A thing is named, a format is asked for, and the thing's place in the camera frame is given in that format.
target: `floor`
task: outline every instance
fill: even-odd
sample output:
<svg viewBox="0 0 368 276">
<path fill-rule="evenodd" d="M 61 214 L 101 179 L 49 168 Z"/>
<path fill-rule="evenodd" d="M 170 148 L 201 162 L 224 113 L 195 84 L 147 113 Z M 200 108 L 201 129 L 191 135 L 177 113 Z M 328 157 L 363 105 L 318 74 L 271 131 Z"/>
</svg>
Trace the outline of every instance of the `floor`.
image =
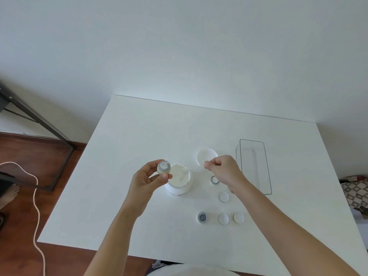
<svg viewBox="0 0 368 276">
<path fill-rule="evenodd" d="M 41 212 L 37 237 L 51 214 L 85 144 L 78 144 L 54 192 L 38 191 L 36 203 Z M 17 162 L 39 178 L 40 185 L 48 185 L 61 165 L 68 148 L 56 141 L 28 136 L 0 134 L 0 163 Z M 7 164 L 0 171 L 31 182 L 15 165 Z M 42 258 L 34 248 L 32 238 L 37 223 L 37 212 L 32 203 L 33 189 L 21 187 L 16 198 L 1 210 L 8 220 L 0 232 L 0 276 L 42 276 Z M 95 251 L 38 243 L 46 257 L 48 276 L 82 276 Z M 128 256 L 124 276 L 143 276 L 153 260 Z"/>
</svg>

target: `person's right hand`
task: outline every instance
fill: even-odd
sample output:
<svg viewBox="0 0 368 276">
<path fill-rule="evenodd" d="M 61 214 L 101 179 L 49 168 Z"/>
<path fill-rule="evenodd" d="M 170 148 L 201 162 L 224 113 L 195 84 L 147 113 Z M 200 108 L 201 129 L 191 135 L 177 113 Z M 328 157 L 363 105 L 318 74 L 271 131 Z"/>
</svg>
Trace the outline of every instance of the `person's right hand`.
<svg viewBox="0 0 368 276">
<path fill-rule="evenodd" d="M 229 155 L 206 161 L 205 168 L 212 171 L 216 178 L 220 182 L 226 184 L 232 193 L 234 193 L 238 185 L 244 183 L 245 180 L 247 181 L 246 177 L 239 169 L 237 162 Z"/>
</svg>

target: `baseboard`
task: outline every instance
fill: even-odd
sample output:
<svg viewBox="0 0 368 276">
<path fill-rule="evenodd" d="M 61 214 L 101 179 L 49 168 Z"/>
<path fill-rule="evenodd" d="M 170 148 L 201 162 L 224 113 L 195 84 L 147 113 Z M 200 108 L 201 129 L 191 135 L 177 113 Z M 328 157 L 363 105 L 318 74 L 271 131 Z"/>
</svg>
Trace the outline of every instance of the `baseboard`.
<svg viewBox="0 0 368 276">
<path fill-rule="evenodd" d="M 2 138 L 41 142 L 45 144 L 65 145 L 62 140 L 57 139 L 57 138 L 48 138 L 45 136 L 16 134 L 16 133 L 11 133 L 11 132 L 1 132 L 0 131 L 0 139 Z M 70 142 L 73 143 L 78 149 L 83 149 L 87 145 L 87 143 L 85 142 L 72 141 L 72 140 Z"/>
</svg>

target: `white cream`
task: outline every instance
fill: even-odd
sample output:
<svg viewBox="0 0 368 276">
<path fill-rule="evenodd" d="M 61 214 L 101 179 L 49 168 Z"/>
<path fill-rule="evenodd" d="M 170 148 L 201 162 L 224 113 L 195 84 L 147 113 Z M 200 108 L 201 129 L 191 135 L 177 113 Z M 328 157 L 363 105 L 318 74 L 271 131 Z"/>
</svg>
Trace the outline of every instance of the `white cream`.
<svg viewBox="0 0 368 276">
<path fill-rule="evenodd" d="M 182 187 L 189 182 L 189 169 L 184 166 L 179 164 L 173 165 L 170 174 L 172 174 L 173 178 L 169 182 L 174 187 Z"/>
</svg>

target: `bare foot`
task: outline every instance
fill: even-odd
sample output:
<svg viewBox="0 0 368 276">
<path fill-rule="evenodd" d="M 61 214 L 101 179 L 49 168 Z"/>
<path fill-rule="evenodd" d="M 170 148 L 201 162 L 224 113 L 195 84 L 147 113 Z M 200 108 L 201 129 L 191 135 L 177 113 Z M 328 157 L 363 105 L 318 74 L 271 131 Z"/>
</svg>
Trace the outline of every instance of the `bare foot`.
<svg viewBox="0 0 368 276">
<path fill-rule="evenodd" d="M 0 209 L 11 202 L 19 193 L 19 191 L 20 189 L 18 185 L 13 184 L 12 186 L 10 186 L 10 188 L 0 197 Z"/>
</svg>

